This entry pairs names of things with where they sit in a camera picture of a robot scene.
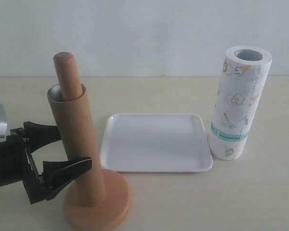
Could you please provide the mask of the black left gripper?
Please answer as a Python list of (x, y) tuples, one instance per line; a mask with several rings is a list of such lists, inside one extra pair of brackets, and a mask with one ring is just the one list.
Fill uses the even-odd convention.
[(63, 162), (43, 161), (39, 174), (32, 153), (61, 140), (57, 126), (24, 122), (0, 142), (0, 187), (21, 181), (31, 204), (49, 201), (69, 183), (92, 168), (92, 159), (82, 157)]

